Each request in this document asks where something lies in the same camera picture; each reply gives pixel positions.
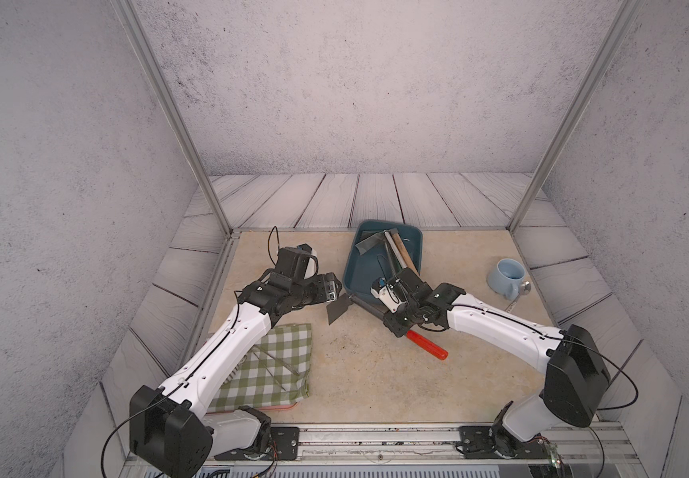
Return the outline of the right aluminium frame post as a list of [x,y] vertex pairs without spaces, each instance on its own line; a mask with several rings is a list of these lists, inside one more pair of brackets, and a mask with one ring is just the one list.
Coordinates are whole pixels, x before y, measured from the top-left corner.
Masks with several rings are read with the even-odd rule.
[[536,200],[539,190],[545,185],[549,175],[560,159],[571,135],[581,121],[581,117],[587,109],[587,106],[591,102],[591,97],[599,87],[605,73],[607,73],[607,70],[611,67],[615,55],[617,55],[624,38],[630,31],[642,6],[643,1],[641,0],[624,0],[620,2],[617,15],[615,15],[611,25],[609,25],[607,35],[605,35],[603,41],[599,44],[599,49],[597,49],[595,57],[593,57],[591,63],[589,63],[589,67],[585,75],[583,75],[583,79],[581,83],[579,83],[579,87],[569,107],[566,109],[566,113],[559,127],[556,129],[555,134],[540,159],[525,189],[523,197],[510,219],[507,230],[511,234],[514,234],[517,229],[523,225],[532,204]]

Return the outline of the light blue mug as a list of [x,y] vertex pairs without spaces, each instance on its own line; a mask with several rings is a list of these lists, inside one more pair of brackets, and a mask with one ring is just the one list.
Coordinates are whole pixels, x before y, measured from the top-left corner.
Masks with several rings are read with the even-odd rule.
[[498,261],[488,273],[487,284],[492,291],[509,301],[528,295],[532,289],[531,283],[526,280],[525,266],[510,258]]

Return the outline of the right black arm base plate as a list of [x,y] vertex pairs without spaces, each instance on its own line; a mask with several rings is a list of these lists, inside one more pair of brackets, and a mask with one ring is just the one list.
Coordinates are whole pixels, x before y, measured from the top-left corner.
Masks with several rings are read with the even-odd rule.
[[455,449],[465,459],[546,460],[550,457],[543,443],[519,442],[503,429],[468,425],[458,431]]

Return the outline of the green hoe red grip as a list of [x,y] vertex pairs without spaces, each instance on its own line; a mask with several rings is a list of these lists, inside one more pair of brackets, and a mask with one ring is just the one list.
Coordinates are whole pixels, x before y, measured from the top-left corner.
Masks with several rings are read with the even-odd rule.
[[400,264],[396,261],[394,250],[386,237],[382,238],[382,243],[384,243],[384,261],[386,261],[388,271],[390,271],[390,274],[386,276],[386,281],[390,281],[400,271]]

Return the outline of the teal plastic storage box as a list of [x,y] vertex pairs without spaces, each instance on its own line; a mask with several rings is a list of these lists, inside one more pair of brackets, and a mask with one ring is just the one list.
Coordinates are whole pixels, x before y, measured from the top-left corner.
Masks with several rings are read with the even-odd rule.
[[374,298],[370,292],[372,283],[379,278],[384,278],[385,272],[390,272],[390,267],[386,262],[388,256],[386,245],[378,243],[376,247],[364,253],[360,253],[360,249],[356,245],[376,233],[392,229],[399,233],[414,266],[418,271],[421,271],[423,235],[419,228],[376,219],[368,219],[360,223],[350,249],[350,255],[348,255],[348,261],[346,261],[342,283],[350,294],[373,305],[378,304],[378,299]]

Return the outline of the left aluminium frame post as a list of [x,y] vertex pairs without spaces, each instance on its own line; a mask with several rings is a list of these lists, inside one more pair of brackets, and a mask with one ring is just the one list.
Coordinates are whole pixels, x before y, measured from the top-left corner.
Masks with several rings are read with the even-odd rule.
[[233,232],[233,228],[221,207],[195,143],[185,125],[181,112],[177,107],[176,101],[161,71],[161,66],[159,66],[157,58],[155,58],[155,52],[153,52],[153,47],[151,47],[151,42],[149,42],[149,38],[147,38],[147,34],[145,34],[145,29],[143,29],[143,24],[141,24],[139,16],[137,16],[133,1],[113,0],[111,4],[115,9],[115,13],[117,13],[117,17],[119,17],[119,21],[121,21],[123,29],[125,29],[127,39],[131,42],[131,47],[133,47],[133,51],[135,51],[135,55],[143,68],[143,73],[145,73],[149,85],[151,85],[155,92],[155,97],[157,97],[157,101],[159,101],[165,119],[175,135],[184,158],[194,175],[200,191],[204,195],[210,211],[215,215],[221,230],[226,235],[230,236]]

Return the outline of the aluminium frame post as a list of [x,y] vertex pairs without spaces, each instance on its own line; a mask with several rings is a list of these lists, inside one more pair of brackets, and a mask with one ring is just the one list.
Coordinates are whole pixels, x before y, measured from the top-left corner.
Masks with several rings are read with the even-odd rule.
[[159,101],[165,119],[175,135],[184,158],[194,175],[200,191],[204,195],[210,211],[215,215],[221,230],[226,235],[230,236],[233,232],[233,228],[221,207],[195,143],[185,125],[181,112],[177,107],[176,101],[161,71],[161,66],[159,66],[157,58],[155,58],[155,52],[153,52],[153,47],[151,47],[151,42],[149,42],[149,38],[147,38],[147,34],[145,34],[145,29],[143,29],[143,24],[141,24],[139,16],[137,16],[133,1],[113,0],[111,4],[115,9],[115,13],[117,13],[117,17],[119,17],[119,21],[121,21],[123,29],[125,29],[127,39],[131,42],[131,47],[133,47],[133,51],[135,51],[135,55],[143,68],[143,73],[145,73],[149,85],[151,85],[155,92],[155,97],[157,97],[157,101]]
[[566,109],[566,113],[559,127],[556,129],[555,134],[540,159],[525,189],[523,197],[510,219],[507,230],[511,234],[514,234],[517,229],[523,225],[532,204],[536,200],[539,190],[545,185],[549,175],[560,159],[571,135],[581,121],[581,117],[587,109],[587,106],[591,102],[591,97],[599,87],[605,73],[607,73],[607,70],[611,67],[615,55],[617,55],[624,38],[630,31],[642,6],[643,1],[641,0],[624,0],[620,2],[617,15],[615,15],[611,25],[609,25],[607,35],[605,35],[603,41],[599,44],[599,49],[597,49],[595,57],[593,57],[591,63],[589,63],[589,67],[585,75],[583,75],[583,79],[581,83],[579,83],[579,87],[569,107]]

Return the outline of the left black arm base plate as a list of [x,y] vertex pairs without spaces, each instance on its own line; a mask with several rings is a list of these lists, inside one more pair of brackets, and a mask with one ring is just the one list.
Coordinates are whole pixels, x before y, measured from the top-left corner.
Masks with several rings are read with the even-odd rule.
[[262,428],[254,441],[245,448],[233,448],[212,456],[216,461],[264,462],[294,461],[298,457],[300,428],[276,426]]

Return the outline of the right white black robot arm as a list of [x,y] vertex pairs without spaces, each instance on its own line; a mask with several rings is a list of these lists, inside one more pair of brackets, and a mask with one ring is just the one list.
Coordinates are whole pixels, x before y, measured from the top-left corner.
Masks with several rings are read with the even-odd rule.
[[425,283],[376,281],[372,296],[388,308],[382,322],[397,337],[414,326],[454,330],[513,355],[544,376],[541,390],[506,404],[491,425],[489,436],[500,456],[517,456],[525,443],[554,426],[587,428],[593,422],[611,377],[586,329],[529,323],[447,283],[432,290]]

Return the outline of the green white checkered cloth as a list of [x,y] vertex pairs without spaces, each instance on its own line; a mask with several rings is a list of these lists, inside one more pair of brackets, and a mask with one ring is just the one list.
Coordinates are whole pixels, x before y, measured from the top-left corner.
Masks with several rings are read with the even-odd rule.
[[210,413],[294,406],[310,395],[313,328],[280,326],[250,349],[209,404]]

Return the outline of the chrome hoe blue grip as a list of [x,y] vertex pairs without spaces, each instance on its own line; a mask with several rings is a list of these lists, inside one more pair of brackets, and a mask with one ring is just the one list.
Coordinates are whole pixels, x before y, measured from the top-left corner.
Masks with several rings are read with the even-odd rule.
[[386,243],[386,250],[388,251],[388,255],[390,255],[391,268],[393,270],[393,274],[394,276],[396,276],[399,272],[401,272],[407,267],[407,263],[405,262],[401,253],[399,252],[397,244],[394,242],[391,232],[386,230],[382,232],[382,236],[384,237],[384,242]]

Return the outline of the wooden handle hoe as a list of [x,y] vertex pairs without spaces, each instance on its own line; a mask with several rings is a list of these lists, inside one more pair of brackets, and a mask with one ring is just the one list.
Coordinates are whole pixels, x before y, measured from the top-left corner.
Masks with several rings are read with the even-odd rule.
[[398,262],[400,266],[403,269],[409,269],[411,270],[414,274],[419,275],[419,272],[414,265],[404,243],[399,235],[399,232],[396,229],[390,229],[388,230],[388,234],[390,235],[390,244],[395,251],[395,254],[398,256]]

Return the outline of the grey hoe red grip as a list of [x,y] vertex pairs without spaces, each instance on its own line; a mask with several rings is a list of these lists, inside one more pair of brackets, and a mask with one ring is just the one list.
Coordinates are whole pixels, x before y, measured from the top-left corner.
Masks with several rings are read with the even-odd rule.
[[356,243],[356,250],[358,250],[358,253],[360,255],[366,254],[366,252],[370,251],[370,249],[374,249],[374,247],[378,247],[378,245],[384,245],[382,243],[382,231],[374,231],[371,235],[368,235],[368,237],[364,237],[360,242]]
[[[388,323],[386,322],[386,311],[348,292],[342,293],[342,295],[340,295],[340,297],[337,300],[334,300],[333,302],[327,304],[329,324],[334,324],[334,322],[336,322],[338,318],[340,318],[342,315],[348,312],[348,309],[351,306],[358,306],[358,308],[361,308],[368,314],[380,320],[380,322],[382,322],[384,326],[388,325]],[[416,346],[419,346],[420,348],[424,349],[426,352],[428,352],[428,354],[431,354],[432,356],[436,357],[438,360],[446,360],[448,358],[448,352],[444,348],[441,348],[440,346],[432,342],[432,340],[429,340],[428,338],[421,336],[417,332],[407,330],[403,334],[403,336],[404,338],[408,338],[408,340],[416,344]]]

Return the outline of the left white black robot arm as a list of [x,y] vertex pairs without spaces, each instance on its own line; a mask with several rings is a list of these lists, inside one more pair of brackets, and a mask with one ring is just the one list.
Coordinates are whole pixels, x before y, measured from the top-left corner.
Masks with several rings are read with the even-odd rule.
[[267,271],[240,291],[223,326],[158,388],[141,386],[129,402],[129,448],[168,477],[193,477],[213,456],[243,450],[263,455],[271,420],[248,406],[203,423],[219,388],[239,362],[286,314],[336,301],[343,285],[333,273],[301,279]]

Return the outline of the aluminium front rail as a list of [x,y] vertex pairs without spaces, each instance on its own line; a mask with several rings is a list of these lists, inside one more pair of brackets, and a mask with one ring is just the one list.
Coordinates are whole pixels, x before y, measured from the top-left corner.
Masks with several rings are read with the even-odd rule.
[[208,459],[199,477],[643,477],[619,424],[559,426],[501,458],[482,424],[281,424],[262,457]]

